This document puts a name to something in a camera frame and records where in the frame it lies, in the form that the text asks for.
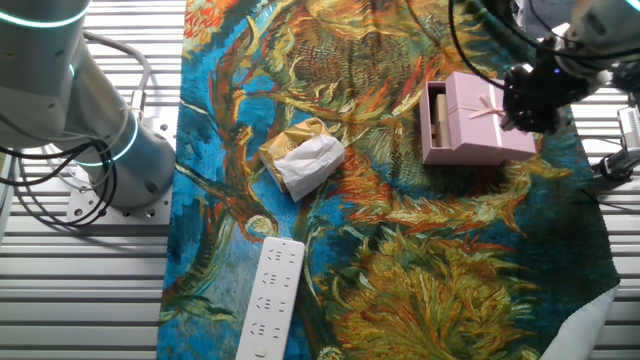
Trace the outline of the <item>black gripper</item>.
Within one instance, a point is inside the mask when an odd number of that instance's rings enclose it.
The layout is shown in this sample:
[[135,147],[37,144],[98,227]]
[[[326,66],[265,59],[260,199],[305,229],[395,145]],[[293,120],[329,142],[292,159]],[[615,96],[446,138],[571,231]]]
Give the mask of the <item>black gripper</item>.
[[531,65],[514,65],[504,73],[504,131],[554,134],[560,128],[558,109],[586,98],[601,86],[600,70],[572,61],[563,63],[555,55],[544,53],[542,94],[527,83],[533,70]]

